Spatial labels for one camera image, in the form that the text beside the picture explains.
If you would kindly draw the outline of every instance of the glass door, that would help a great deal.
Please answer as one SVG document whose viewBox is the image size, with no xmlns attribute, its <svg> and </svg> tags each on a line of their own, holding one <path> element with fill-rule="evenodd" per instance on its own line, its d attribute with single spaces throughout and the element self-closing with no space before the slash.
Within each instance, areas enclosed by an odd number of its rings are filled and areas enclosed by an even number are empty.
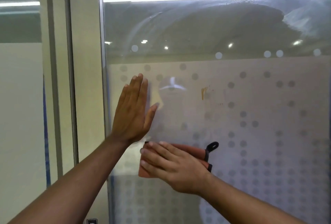
<svg viewBox="0 0 331 224">
<path fill-rule="evenodd" d="M 143 73 L 148 103 L 159 103 L 150 132 L 101 192 L 111 223 L 228 223 L 203 199 L 138 177 L 146 140 L 201 148 L 217 141 L 213 174 L 307 223 L 329 223 L 331 0 L 85 2 L 72 11 L 81 18 L 73 39 L 91 30 L 88 46 L 88 36 L 76 42 L 84 56 L 76 62 L 86 64 L 75 83 L 82 78 L 80 91 L 100 93 L 89 101 L 104 102 L 106 134 L 132 76 Z M 87 56 L 91 48 L 98 53 Z M 98 74 L 87 77 L 96 58 Z M 92 151 L 86 146 L 82 153 Z"/>
</svg>

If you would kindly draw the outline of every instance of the white panel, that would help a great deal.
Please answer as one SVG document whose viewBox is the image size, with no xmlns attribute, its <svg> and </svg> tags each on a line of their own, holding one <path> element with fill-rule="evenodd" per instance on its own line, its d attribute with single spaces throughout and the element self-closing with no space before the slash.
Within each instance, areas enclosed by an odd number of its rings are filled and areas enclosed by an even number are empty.
<svg viewBox="0 0 331 224">
<path fill-rule="evenodd" d="M 150 104 L 160 103 L 147 139 L 218 141 L 209 160 L 216 176 L 308 223 L 328 223 L 329 57 L 112 64 L 112 117 L 139 72 Z M 141 145 L 114 170 L 116 223 L 226 223 L 205 201 L 138 178 Z"/>
<path fill-rule="evenodd" d="M 0 44 L 0 223 L 46 189 L 41 43 Z"/>
</svg>

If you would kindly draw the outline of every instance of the black loop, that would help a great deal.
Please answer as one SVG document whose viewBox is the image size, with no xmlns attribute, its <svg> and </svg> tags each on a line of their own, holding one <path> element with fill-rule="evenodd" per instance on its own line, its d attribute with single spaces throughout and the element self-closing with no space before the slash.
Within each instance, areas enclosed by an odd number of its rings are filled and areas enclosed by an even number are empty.
<svg viewBox="0 0 331 224">
<path fill-rule="evenodd" d="M 213 143 L 210 143 L 210 144 L 207 146 L 206 150 L 207 150 L 208 152 L 212 152 L 212 151 L 214 151 L 216 148 L 218 148 L 218 146 L 219 146 L 218 142 L 215 141 L 215 142 L 213 142 Z"/>
</svg>

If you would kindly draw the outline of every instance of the white wall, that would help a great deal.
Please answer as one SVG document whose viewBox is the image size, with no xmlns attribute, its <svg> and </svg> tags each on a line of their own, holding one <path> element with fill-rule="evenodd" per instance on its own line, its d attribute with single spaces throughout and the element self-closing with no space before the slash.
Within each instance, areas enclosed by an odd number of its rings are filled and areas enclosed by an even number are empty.
<svg viewBox="0 0 331 224">
<path fill-rule="evenodd" d="M 41 43 L 0 44 L 0 224 L 46 189 Z"/>
</svg>

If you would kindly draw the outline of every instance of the forearm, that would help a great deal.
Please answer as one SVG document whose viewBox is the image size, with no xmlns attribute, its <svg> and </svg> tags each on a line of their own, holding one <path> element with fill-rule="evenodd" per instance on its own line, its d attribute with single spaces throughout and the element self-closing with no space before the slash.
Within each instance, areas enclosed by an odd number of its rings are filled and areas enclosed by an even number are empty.
<svg viewBox="0 0 331 224">
<path fill-rule="evenodd" d="M 93 153 L 16 216 L 10 224 L 81 224 L 102 185 L 127 147 L 126 142 L 106 139 Z"/>
<path fill-rule="evenodd" d="M 226 184 L 212 174 L 206 179 L 200 196 L 231 224 L 303 224 L 299 219 Z"/>
</svg>

